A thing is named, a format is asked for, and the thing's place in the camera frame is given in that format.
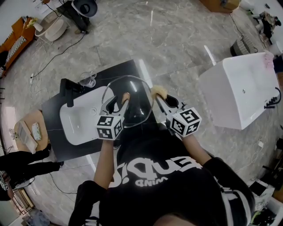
power cord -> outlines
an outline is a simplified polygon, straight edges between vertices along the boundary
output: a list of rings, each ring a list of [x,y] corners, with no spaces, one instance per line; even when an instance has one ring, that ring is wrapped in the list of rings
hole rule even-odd
[[[4,149],[4,148],[3,148],[3,146],[1,146],[1,145],[0,145],[0,147],[1,147],[4,151],[9,150],[9,151],[7,152],[7,154],[9,154],[9,152],[10,152],[10,151],[11,151],[11,149],[14,147],[14,145],[12,145],[12,146],[8,147],[7,149]]]
[[[62,193],[64,193],[64,194],[67,194],[67,195],[71,195],[71,194],[76,195],[76,193],[72,193],[72,192],[70,192],[70,193],[63,192],[63,191],[62,191],[60,188],[58,188],[58,186],[55,184],[55,181],[54,181],[54,179],[53,179],[52,174],[51,174],[51,173],[49,173],[49,174],[50,174],[50,176],[51,176],[51,178],[52,178],[52,180],[53,180],[54,185],[56,186],[56,188],[57,188],[60,192],[62,192]]]
[[[51,9],[54,13],[56,13],[56,16],[57,17],[62,17],[63,16],[63,14],[61,14],[60,16],[58,16],[58,14],[57,14],[57,12],[55,11],[55,10],[53,10],[52,8],[50,8],[50,6],[48,5],[48,4],[45,4],[45,3],[41,3],[42,5],[46,5],[49,9]]]
[[[235,21],[234,21],[234,19],[233,19],[233,17],[232,17],[232,15],[231,15],[232,13],[229,13],[229,16],[231,17],[231,19],[233,20],[233,22],[234,22],[234,25],[235,25],[235,27],[237,28],[237,30],[240,32],[240,34],[241,35],[243,35],[242,33],[241,33],[241,31],[239,30],[239,28],[237,27],[237,25],[236,25],[236,23],[235,23]]]
[[[28,183],[28,185],[23,186],[23,187],[21,187],[21,188],[17,188],[17,186],[16,186],[13,190],[15,190],[15,189],[22,189],[22,188],[25,188],[25,187],[27,187],[27,186],[30,186],[34,181],[35,181],[35,177],[33,177],[33,181],[30,182],[30,183]]]
[[[261,140],[262,140],[262,139],[259,139],[259,141],[257,141],[256,143],[254,143],[253,146],[252,146],[252,149],[253,149],[253,147],[254,147],[256,144],[259,144],[259,143],[261,142]],[[249,164],[243,166],[243,167],[240,168],[239,170],[237,170],[236,173],[239,172],[240,170],[242,170],[243,168],[248,167],[249,165],[255,163],[255,162],[257,161],[257,158],[258,158],[258,156],[259,156],[259,154],[260,154],[260,152],[262,151],[263,148],[264,148],[264,147],[262,146],[259,151],[255,151],[255,152],[253,153],[253,155],[252,155],[251,162],[250,162]]]
[[[59,55],[62,55],[64,52],[67,51],[67,49],[69,49],[70,47],[72,47],[72,46],[74,46],[75,44],[79,43],[79,42],[84,38],[85,35],[86,35],[86,34],[84,34],[83,37],[81,37],[81,39],[80,39],[79,41],[77,41],[76,43],[74,43],[74,44],[70,45],[68,48],[66,48],[62,53],[55,55],[55,56],[48,62],[48,64],[47,64],[40,72],[38,72],[35,76],[31,76],[31,79],[32,79],[32,78],[35,78],[36,76],[38,76],[38,75],[51,63],[51,61],[52,61],[55,57],[57,57],[57,56],[59,56]]]
[[[41,44],[41,43],[42,43],[42,46],[39,48],[39,50],[43,47],[43,48],[44,48],[44,51],[45,51],[45,53],[46,53],[46,57],[45,57],[44,61],[42,62],[42,64],[39,66],[39,71],[41,70],[41,67],[42,67],[43,63],[45,62],[45,60],[47,59],[47,55],[48,55],[48,54],[47,54],[47,51],[46,51],[46,49],[45,49],[45,46],[43,45],[43,42],[38,43],[37,46],[38,46],[39,44]],[[48,95],[48,99],[50,99],[49,92],[48,92],[48,89],[47,89],[46,87],[44,87],[44,88],[42,88],[42,89],[40,89],[40,90],[38,90],[38,91],[35,91],[35,88],[38,87],[39,81],[40,81],[40,84],[41,84],[41,81],[42,81],[42,79],[41,79],[41,74],[40,74],[40,73],[39,73],[39,75],[38,75],[38,77],[37,77],[37,82],[36,82],[36,84],[35,84],[34,90],[32,91],[32,84],[33,84],[33,81],[34,81],[34,80],[33,80],[33,78],[32,78],[31,86],[30,86],[30,98],[32,99],[33,96],[34,96],[34,94],[37,94],[37,93],[39,93],[39,92],[42,91],[42,90],[46,90],[46,91],[47,91],[47,95]]]

striped fabric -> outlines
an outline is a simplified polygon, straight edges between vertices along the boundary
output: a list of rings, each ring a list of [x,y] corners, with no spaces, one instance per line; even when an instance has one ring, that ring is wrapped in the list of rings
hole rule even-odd
[[[8,38],[9,38],[12,34],[13,34],[13,31],[12,31],[12,33],[9,34]],[[8,38],[7,38],[7,39],[8,39]]]
[[[17,51],[17,49],[25,42],[27,41],[23,36],[19,37],[18,40],[14,43],[14,45],[12,46],[12,48],[9,50],[6,62],[8,62],[10,60],[10,58],[14,55],[14,53]],[[3,73],[3,68],[0,67],[0,78],[2,77],[2,73]]]

yellow sponge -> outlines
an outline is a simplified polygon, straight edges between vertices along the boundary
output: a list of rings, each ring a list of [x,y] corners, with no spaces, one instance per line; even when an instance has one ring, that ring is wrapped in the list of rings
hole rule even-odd
[[[154,85],[151,88],[151,97],[153,100],[156,98],[157,94],[159,94],[164,100],[166,100],[167,93],[168,93],[167,90],[162,86]]]

freestanding bathtub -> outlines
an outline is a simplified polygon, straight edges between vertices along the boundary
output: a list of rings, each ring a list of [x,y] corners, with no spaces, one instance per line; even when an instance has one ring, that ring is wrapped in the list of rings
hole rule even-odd
[[[277,76],[273,68],[265,67],[264,56],[254,53],[226,58],[200,76],[214,125],[244,129],[279,95]]]

hand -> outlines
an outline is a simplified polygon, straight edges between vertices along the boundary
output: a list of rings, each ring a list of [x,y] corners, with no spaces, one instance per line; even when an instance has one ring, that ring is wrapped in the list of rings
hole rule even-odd
[[[7,173],[2,174],[2,177],[4,178],[5,183],[9,183],[11,180]]]
[[[265,51],[264,64],[266,68],[274,68],[274,64],[273,64],[274,55],[267,50],[264,51]]]

